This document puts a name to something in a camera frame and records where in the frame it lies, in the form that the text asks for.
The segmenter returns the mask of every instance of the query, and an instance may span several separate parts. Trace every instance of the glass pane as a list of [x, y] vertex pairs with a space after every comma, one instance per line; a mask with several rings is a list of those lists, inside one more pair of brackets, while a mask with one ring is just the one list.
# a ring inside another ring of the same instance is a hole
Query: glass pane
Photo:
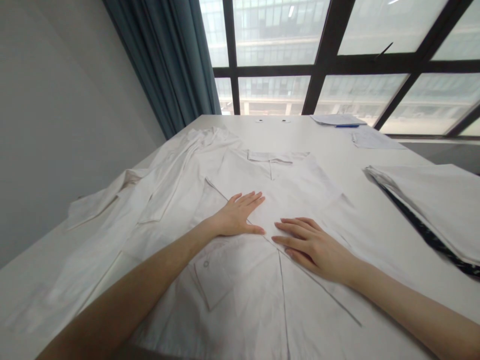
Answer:
[[329, 0], [233, 0], [238, 66], [313, 64]]
[[226, 68], [229, 66], [229, 54], [225, 32], [224, 4], [222, 0], [200, 0], [200, 9], [211, 66]]
[[232, 96], [232, 83], [229, 77], [215, 78], [216, 92], [222, 115], [234, 115], [234, 98]]
[[480, 99], [480, 73], [424, 73], [382, 126], [386, 134], [441, 135]]
[[463, 130], [460, 135], [463, 136], [480, 136], [480, 120], [476, 120], [472, 125]]
[[413, 53], [447, 0], [355, 0], [339, 55]]
[[315, 115], [352, 114], [373, 126], [406, 78], [407, 74], [329, 75]]
[[474, 0], [436, 52], [433, 60], [480, 59], [480, 0]]
[[240, 114], [300, 115], [310, 76], [239, 77]]

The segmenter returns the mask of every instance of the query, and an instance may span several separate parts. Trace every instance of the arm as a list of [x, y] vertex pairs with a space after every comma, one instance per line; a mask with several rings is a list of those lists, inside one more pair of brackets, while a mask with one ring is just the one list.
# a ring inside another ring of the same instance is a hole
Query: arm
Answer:
[[275, 225], [295, 236], [272, 237], [288, 247], [294, 261], [369, 298], [440, 359], [480, 359], [480, 325], [356, 258], [312, 219], [281, 219]]
[[247, 224], [247, 217], [265, 199], [262, 193], [241, 196], [232, 197], [215, 215], [122, 277], [73, 319], [37, 359], [109, 358], [213, 238], [264, 234], [261, 227]]

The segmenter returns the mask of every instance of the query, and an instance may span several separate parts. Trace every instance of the person's left hand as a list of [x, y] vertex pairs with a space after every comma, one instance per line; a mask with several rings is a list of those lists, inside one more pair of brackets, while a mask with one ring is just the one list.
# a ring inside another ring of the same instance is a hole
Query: person's left hand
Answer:
[[234, 195], [228, 200], [208, 222], [213, 226], [217, 235], [232, 236], [238, 234], [265, 234], [260, 226], [247, 224], [247, 218], [261, 203], [265, 197], [262, 192], [255, 191], [242, 196], [241, 193]]

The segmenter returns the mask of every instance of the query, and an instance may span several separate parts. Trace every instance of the office building window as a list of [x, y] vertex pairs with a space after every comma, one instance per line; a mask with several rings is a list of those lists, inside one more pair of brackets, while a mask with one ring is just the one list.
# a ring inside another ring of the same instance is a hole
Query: office building window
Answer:
[[480, 0], [200, 0], [224, 115], [480, 138]]

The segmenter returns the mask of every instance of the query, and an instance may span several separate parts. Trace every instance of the gray wall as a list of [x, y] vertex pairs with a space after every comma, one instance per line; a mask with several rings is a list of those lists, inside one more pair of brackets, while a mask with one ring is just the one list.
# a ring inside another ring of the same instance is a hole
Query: gray wall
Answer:
[[100, 0], [0, 1], [0, 267], [165, 138]]

